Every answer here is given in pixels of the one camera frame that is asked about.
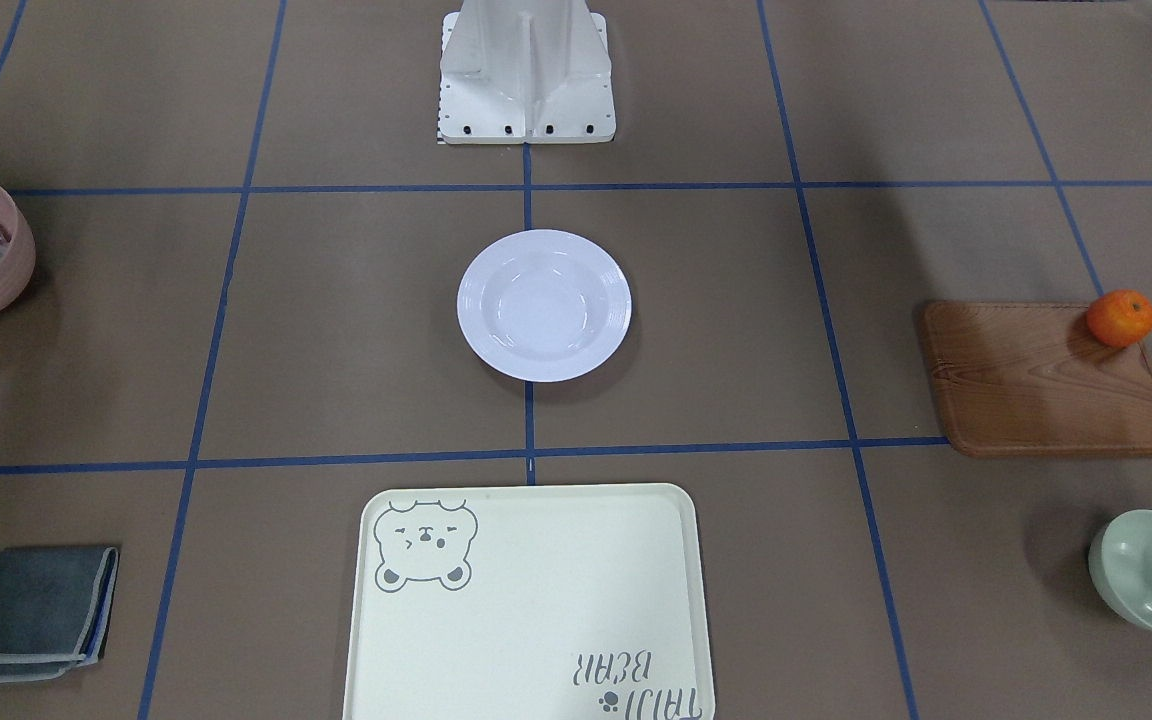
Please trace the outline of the cream bear serving tray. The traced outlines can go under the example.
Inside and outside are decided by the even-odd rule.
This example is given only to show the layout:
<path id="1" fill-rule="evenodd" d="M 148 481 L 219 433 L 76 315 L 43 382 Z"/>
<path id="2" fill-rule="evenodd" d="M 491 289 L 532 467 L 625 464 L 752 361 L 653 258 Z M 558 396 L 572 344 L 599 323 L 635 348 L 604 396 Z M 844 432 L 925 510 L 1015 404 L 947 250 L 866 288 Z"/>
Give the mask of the cream bear serving tray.
<path id="1" fill-rule="evenodd" d="M 346 719 L 717 717 L 684 488 L 389 488 L 358 530 Z"/>

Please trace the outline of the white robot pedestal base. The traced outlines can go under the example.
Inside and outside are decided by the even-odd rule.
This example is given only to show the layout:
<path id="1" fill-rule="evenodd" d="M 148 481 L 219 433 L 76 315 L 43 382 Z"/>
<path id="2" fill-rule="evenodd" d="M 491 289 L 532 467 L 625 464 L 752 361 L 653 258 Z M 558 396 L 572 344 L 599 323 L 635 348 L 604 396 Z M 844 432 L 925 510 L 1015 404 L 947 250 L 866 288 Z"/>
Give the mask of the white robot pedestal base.
<path id="1" fill-rule="evenodd" d="M 585 1 L 465 1 L 444 15 L 435 137 L 447 145 L 608 143 L 608 24 Z"/>

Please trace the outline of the orange fruit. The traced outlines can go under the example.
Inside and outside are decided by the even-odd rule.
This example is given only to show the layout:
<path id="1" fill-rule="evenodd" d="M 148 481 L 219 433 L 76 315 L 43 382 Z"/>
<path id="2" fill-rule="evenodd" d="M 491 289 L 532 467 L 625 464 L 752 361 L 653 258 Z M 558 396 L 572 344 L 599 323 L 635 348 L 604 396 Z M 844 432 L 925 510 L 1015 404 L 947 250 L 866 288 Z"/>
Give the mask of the orange fruit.
<path id="1" fill-rule="evenodd" d="M 1152 332 L 1152 302 L 1142 291 L 1108 291 L 1087 306 L 1085 324 L 1102 344 L 1130 347 Z"/>

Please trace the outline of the folded grey cloth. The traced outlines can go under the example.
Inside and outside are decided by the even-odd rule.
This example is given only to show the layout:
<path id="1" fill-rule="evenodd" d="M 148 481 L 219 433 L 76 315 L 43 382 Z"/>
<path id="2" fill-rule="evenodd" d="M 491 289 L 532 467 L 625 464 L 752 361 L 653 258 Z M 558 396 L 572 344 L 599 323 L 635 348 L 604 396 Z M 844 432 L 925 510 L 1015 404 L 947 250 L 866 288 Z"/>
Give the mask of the folded grey cloth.
<path id="1" fill-rule="evenodd" d="M 50 682 L 103 659 L 120 550 L 0 551 L 0 685 Z"/>

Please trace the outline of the wooden cutting board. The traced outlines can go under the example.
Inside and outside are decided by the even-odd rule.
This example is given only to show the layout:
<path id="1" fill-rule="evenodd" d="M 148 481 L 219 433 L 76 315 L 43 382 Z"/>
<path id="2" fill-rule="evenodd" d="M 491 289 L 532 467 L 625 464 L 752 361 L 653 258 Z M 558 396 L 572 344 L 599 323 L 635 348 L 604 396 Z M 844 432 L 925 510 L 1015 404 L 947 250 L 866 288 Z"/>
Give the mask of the wooden cutting board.
<path id="1" fill-rule="evenodd" d="M 918 331 L 948 444 L 969 457 L 1152 457 L 1144 344 L 1093 336 L 1082 304 L 935 300 Z"/>

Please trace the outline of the white round plate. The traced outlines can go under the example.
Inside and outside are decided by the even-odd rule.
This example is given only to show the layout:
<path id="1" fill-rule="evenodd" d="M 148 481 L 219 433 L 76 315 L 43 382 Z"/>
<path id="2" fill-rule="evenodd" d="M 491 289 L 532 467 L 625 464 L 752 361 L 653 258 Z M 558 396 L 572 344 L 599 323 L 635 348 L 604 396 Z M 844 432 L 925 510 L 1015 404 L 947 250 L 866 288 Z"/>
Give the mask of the white round plate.
<path id="1" fill-rule="evenodd" d="M 612 256 L 571 232 L 508 234 L 468 264 L 456 314 L 486 365 L 529 382 L 594 372 L 626 341 L 634 295 Z"/>

